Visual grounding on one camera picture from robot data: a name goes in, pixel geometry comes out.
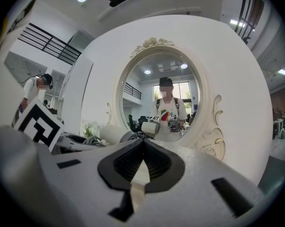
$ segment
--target white mirror frame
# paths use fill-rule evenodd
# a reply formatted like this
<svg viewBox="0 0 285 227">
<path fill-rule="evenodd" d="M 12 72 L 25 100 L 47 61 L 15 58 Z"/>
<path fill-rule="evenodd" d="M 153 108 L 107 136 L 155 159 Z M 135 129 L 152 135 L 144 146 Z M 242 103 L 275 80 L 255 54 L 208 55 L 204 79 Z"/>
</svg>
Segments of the white mirror frame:
<svg viewBox="0 0 285 227">
<path fill-rule="evenodd" d="M 218 103 L 222 97 L 214 95 L 210 77 L 206 70 L 204 62 L 193 52 L 185 47 L 174 44 L 172 41 L 167 41 L 160 38 L 150 38 L 143 42 L 142 45 L 136 47 L 135 51 L 130 56 L 130 61 L 119 77 L 115 95 L 112 100 L 112 107 L 109 103 L 109 122 L 114 125 L 125 127 L 129 130 L 129 126 L 125 123 L 125 115 L 123 112 L 123 90 L 127 77 L 134 66 L 143 58 L 155 54 L 157 51 L 172 52 L 183 57 L 194 71 L 194 76 L 198 84 L 198 108 L 196 117 L 188 132 L 178 140 L 173 142 L 175 146 L 183 146 L 187 148 L 196 148 L 204 153 L 215 156 L 219 160 L 223 160 L 225 154 L 225 143 L 223 133 L 219 128 L 218 115 L 223 113 L 218 108 Z"/>
</svg>

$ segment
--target black cap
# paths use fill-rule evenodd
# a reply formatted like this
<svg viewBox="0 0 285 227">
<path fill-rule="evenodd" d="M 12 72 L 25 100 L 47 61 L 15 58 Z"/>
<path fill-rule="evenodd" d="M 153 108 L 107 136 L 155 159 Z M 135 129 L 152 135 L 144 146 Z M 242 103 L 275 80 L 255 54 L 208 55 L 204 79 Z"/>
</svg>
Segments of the black cap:
<svg viewBox="0 0 285 227">
<path fill-rule="evenodd" d="M 50 85 L 52 82 L 52 77 L 50 74 L 44 74 L 43 77 L 45 78 L 45 84 Z"/>
<path fill-rule="evenodd" d="M 173 82 L 170 78 L 160 78 L 160 87 L 172 87 Z"/>
</svg>

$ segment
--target floor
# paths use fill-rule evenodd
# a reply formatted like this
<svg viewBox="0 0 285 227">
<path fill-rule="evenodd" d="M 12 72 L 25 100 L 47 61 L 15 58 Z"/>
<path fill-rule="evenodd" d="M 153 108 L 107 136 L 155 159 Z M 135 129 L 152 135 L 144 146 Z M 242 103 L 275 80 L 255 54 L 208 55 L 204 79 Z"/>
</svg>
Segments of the floor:
<svg viewBox="0 0 285 227">
<path fill-rule="evenodd" d="M 267 194 L 280 187 L 284 181 L 285 139 L 279 139 L 276 136 L 275 139 L 272 140 L 271 154 L 258 186 L 265 194 Z"/>
</svg>

